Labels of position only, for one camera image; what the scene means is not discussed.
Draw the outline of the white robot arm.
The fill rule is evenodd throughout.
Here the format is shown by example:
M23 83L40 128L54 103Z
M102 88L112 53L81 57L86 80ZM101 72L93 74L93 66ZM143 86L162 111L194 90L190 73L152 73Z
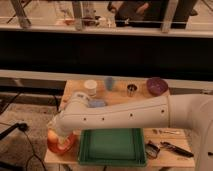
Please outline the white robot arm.
M200 136L195 171L212 171L213 95L182 94L90 108L90 97L75 92L66 107L48 123L58 136L73 130L108 128L191 129Z

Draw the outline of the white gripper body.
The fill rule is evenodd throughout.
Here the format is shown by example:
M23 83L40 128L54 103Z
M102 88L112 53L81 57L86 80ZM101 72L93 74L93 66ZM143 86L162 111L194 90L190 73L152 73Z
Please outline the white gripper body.
M57 145L59 147L72 146L72 144L73 144L73 136L74 136L73 132L64 131L55 120L51 120L47 124L47 128L48 128L48 131L52 130L58 135L58 138L56 140L50 140L48 138L48 133L47 133L47 140L51 144L55 144L55 145Z

